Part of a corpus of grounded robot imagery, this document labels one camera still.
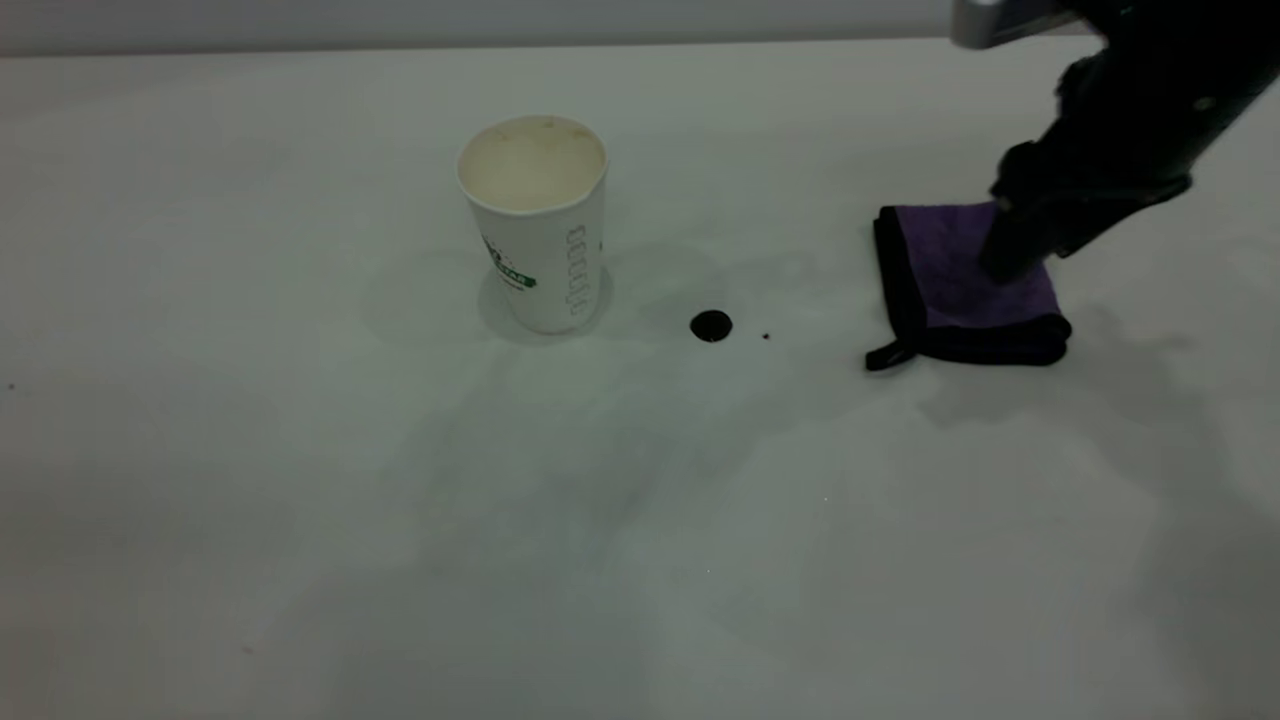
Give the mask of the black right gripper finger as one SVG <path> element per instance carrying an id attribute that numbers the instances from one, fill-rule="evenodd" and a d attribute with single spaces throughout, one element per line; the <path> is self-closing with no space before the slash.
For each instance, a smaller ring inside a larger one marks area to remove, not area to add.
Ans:
<path id="1" fill-rule="evenodd" d="M 995 200 L 995 217 L 979 254 L 982 270 L 1009 284 L 1055 255 L 1061 243 L 1059 202 L 1015 204 Z"/>
<path id="2" fill-rule="evenodd" d="M 1169 202 L 1193 184 L 1190 176 L 1176 176 L 1153 184 L 1089 187 L 1069 191 L 1059 240 L 1052 254 L 1070 258 L 1087 245 L 1139 211 Z"/>

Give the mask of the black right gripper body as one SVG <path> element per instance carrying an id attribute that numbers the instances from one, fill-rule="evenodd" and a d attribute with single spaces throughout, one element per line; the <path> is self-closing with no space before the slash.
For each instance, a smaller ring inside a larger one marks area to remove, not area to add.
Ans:
<path id="1" fill-rule="evenodd" d="M 1056 120 L 1006 152 L 991 192 L 1009 211 L 1162 202 L 1276 78 L 1275 38 L 1115 40 L 1068 68 Z"/>

